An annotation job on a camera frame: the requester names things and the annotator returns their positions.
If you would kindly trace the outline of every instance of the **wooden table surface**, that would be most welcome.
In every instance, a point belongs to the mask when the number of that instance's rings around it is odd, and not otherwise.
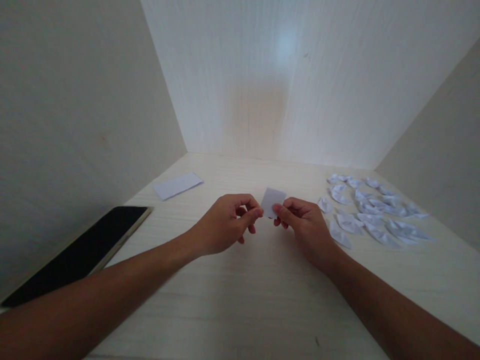
[[[160,201],[153,184],[188,172],[204,184]],[[317,202],[328,197],[326,179],[335,172],[374,177],[399,192],[369,170],[189,153],[127,202],[155,210],[109,264],[185,232],[221,195],[251,193],[261,202],[272,187]],[[259,219],[245,245],[180,270],[88,359],[386,359],[336,288],[301,257],[293,232],[272,222]],[[348,235],[353,249],[345,251],[479,344],[480,253],[433,217],[406,222],[437,241],[391,249],[364,232]]]

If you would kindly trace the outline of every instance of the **hand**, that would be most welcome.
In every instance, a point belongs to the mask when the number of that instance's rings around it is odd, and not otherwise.
[[[221,253],[237,241],[243,244],[246,229],[255,234],[255,221],[263,213],[252,195],[227,194],[215,201],[189,233],[199,255]]]
[[[273,205],[273,211],[278,216],[273,224],[284,229],[291,226],[303,255],[315,267],[325,271],[331,261],[344,254],[330,236],[317,204],[289,197],[283,205]]]

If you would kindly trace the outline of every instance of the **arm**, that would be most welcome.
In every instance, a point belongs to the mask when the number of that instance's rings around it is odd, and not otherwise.
[[[3,313],[0,359],[83,358],[179,269],[243,243],[262,212],[251,195],[222,196],[185,234]]]
[[[316,204],[291,197],[273,210],[274,225],[293,228],[305,257],[330,278],[391,359],[480,359],[480,347],[345,254]]]

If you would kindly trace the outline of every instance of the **small white paper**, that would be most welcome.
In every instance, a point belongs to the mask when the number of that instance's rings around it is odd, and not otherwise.
[[[204,182],[201,178],[199,178],[193,172],[189,172],[172,180],[154,184],[153,188],[160,196],[160,199],[165,201],[203,183]]]
[[[377,208],[380,211],[384,211],[385,208],[388,206],[387,204],[376,199],[368,199],[368,201],[370,202],[370,204],[372,204],[375,208]]]
[[[377,180],[371,179],[369,177],[367,177],[365,179],[365,184],[367,184],[369,187],[374,188],[374,189],[376,189],[380,186],[380,183]]]
[[[366,193],[366,192],[361,192],[360,190],[355,189],[355,200],[366,201],[368,198],[371,198],[372,196],[373,196],[373,194]]]
[[[351,249],[352,244],[349,241],[349,238],[345,233],[340,229],[338,224],[334,220],[330,220],[329,224],[329,230],[330,230],[330,235],[331,237],[340,245],[343,245],[344,247]]]
[[[352,201],[350,200],[347,200],[345,198],[345,196],[343,196],[341,193],[337,192],[334,190],[335,187],[337,187],[339,185],[336,185],[334,187],[329,187],[328,188],[328,192],[330,193],[330,196],[332,197],[333,200],[335,200],[337,203],[339,204],[343,204],[343,205],[350,205],[350,204],[353,204]]]
[[[328,179],[327,179],[329,184],[336,184],[337,182],[340,181],[339,176],[337,174],[332,174]]]
[[[354,178],[348,179],[346,183],[354,189],[357,189],[360,185],[362,185],[364,182],[362,180],[357,180]]]
[[[419,208],[413,203],[409,203],[406,208],[407,212],[406,218],[419,218],[419,219],[425,219],[430,216],[430,214],[427,213],[420,213]]]
[[[415,226],[407,224],[401,221],[394,221],[390,220],[396,227],[401,230],[402,236],[408,238],[410,240],[418,241],[418,240],[426,240],[430,242],[434,242],[435,239],[431,238],[428,235],[425,235],[423,232],[418,230]]]
[[[355,235],[363,235],[362,229],[360,228],[360,226],[363,226],[361,221],[358,221],[353,215],[343,211],[342,209],[337,209],[337,212],[338,214],[335,215],[335,217],[338,225],[340,225],[343,230]]]
[[[395,195],[394,192],[387,190],[383,185],[380,185],[377,190],[381,192],[383,195],[390,195],[390,196]]]
[[[341,193],[343,190],[345,190],[346,187],[347,187],[347,185],[345,185],[345,184],[338,184],[338,185],[333,186],[331,188],[331,190],[336,192],[336,193]]]
[[[398,195],[382,195],[380,196],[380,199],[385,204],[391,205],[393,207],[398,207],[402,204],[402,199]]]
[[[418,241],[415,241],[409,238],[411,232],[408,230],[406,231],[405,229],[402,229],[398,224],[396,224],[395,221],[392,221],[389,219],[385,227],[393,236],[399,239],[402,243],[409,244],[409,245],[418,244]]]
[[[370,215],[359,212],[356,217],[364,224],[369,223],[374,226],[381,226],[384,224],[382,221],[382,215]]]
[[[395,206],[385,205],[383,212],[387,214],[392,214],[401,218],[404,218],[407,216],[407,210],[405,210],[404,207],[395,207]]]
[[[341,181],[347,181],[347,180],[350,180],[352,177],[350,175],[339,175],[338,178]]]
[[[318,202],[318,207],[325,213],[325,214],[328,214],[330,213],[334,207],[332,206],[332,204],[330,203],[330,201],[328,201],[326,198],[322,197],[320,199],[320,201]]]
[[[370,215],[381,215],[383,211],[377,209],[375,206],[370,205],[368,202],[365,200],[359,200],[356,203],[358,210],[360,210],[361,213],[364,214],[370,214]]]
[[[272,206],[274,204],[283,204],[286,197],[286,193],[267,187],[260,204],[260,207],[263,209],[263,216],[276,219],[277,214],[274,213]]]
[[[400,247],[400,245],[398,245],[385,231],[376,228],[368,222],[365,222],[364,224],[368,233],[379,243],[388,245],[395,249]]]

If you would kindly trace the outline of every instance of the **left hand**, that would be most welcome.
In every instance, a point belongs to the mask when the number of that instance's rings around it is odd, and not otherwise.
[[[243,244],[247,228],[255,234],[255,221],[263,213],[251,194],[227,194],[219,197],[188,232],[200,255],[221,253],[237,241]]]

